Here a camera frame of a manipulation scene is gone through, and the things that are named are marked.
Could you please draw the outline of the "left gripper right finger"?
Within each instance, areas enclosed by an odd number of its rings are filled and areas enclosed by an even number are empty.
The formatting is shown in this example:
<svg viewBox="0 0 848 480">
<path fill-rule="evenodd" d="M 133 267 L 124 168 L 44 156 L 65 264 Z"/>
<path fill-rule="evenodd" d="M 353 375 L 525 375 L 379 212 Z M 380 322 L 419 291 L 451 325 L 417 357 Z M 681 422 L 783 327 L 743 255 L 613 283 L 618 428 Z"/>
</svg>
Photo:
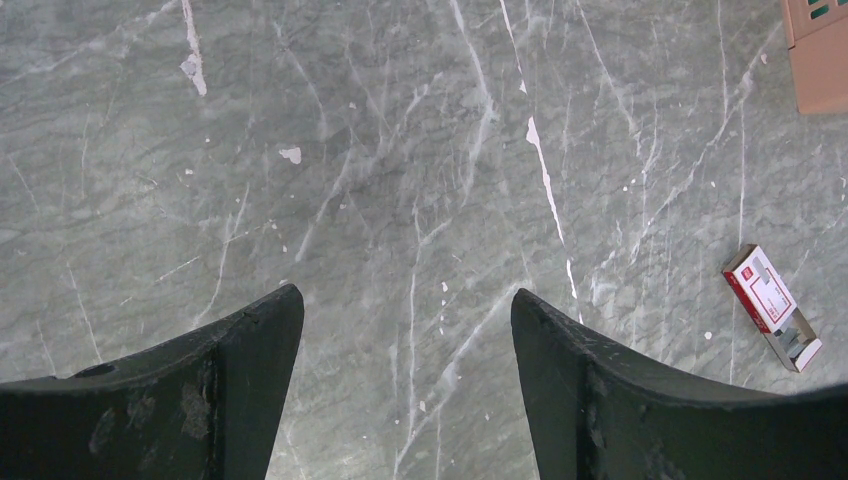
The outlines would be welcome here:
<svg viewBox="0 0 848 480">
<path fill-rule="evenodd" d="M 843 479 L 847 389 L 776 395 L 653 360 L 520 289 L 512 337 L 543 479 Z"/>
</svg>

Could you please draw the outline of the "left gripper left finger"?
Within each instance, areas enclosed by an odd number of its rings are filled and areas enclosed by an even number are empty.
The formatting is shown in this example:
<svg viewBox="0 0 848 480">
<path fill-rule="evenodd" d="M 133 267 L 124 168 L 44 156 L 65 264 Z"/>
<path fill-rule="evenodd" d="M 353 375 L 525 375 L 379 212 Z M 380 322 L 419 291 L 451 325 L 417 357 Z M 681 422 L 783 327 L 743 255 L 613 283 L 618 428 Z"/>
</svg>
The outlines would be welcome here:
<svg viewBox="0 0 848 480">
<path fill-rule="evenodd" d="M 262 479 L 304 323 L 292 284 L 147 350 L 1 387 L 5 479 Z"/>
</svg>

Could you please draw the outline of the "red white staple box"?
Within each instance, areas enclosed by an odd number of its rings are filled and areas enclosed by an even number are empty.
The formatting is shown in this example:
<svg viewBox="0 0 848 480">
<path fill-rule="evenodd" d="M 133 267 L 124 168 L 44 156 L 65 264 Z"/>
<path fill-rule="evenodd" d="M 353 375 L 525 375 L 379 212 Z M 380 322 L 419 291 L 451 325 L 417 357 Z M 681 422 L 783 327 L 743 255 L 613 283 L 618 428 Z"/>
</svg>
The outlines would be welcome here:
<svg viewBox="0 0 848 480">
<path fill-rule="evenodd" d="M 744 245 L 722 275 L 784 367 L 803 372 L 822 341 L 761 246 Z"/>
</svg>

